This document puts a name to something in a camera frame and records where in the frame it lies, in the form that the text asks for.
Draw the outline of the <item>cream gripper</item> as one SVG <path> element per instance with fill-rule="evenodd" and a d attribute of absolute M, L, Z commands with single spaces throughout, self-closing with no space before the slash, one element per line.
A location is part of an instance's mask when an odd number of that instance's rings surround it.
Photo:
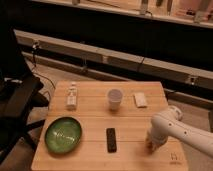
<path fill-rule="evenodd" d="M 163 145 L 163 142 L 152 141 L 150 139 L 146 139 L 145 144 L 146 144 L 146 148 L 149 150 L 149 152 L 154 153 L 156 150 L 158 150 Z"/>

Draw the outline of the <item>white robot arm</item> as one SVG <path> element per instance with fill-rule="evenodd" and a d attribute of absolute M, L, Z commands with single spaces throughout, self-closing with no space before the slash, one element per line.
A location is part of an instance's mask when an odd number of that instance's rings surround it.
<path fill-rule="evenodd" d="M 168 137 L 174 137 L 213 158 L 213 133 L 183 123 L 182 117 L 183 113 L 176 106 L 168 106 L 151 117 L 146 137 L 150 151 L 156 151 Z"/>

